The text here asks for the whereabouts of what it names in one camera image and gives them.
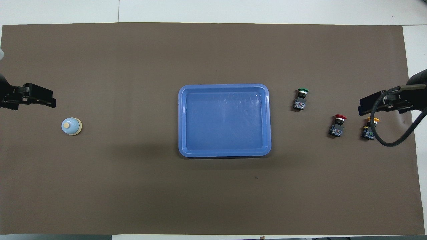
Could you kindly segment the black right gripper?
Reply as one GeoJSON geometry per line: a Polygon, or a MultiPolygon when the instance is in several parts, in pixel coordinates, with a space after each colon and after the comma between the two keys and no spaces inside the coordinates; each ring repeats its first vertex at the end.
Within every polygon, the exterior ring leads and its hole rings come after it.
{"type": "MultiPolygon", "coordinates": [[[[378,108],[386,108],[386,111],[397,110],[400,114],[408,111],[422,111],[427,104],[427,70],[423,70],[409,78],[405,86],[401,86],[398,91],[388,94],[389,106],[383,98],[380,100],[378,108]]],[[[358,106],[359,116],[371,114],[375,101],[386,91],[378,91],[367,97],[360,99],[358,106]]]]}

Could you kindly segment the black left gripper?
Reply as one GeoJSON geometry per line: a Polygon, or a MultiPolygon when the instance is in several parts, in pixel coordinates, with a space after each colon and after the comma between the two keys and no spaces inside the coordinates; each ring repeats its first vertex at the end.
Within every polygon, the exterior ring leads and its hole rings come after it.
{"type": "Polygon", "coordinates": [[[26,83],[23,86],[9,84],[0,74],[0,107],[10,110],[18,110],[20,104],[24,104],[23,96],[32,100],[32,104],[45,105],[50,108],[56,107],[56,99],[53,92],[36,84],[26,83]]]}

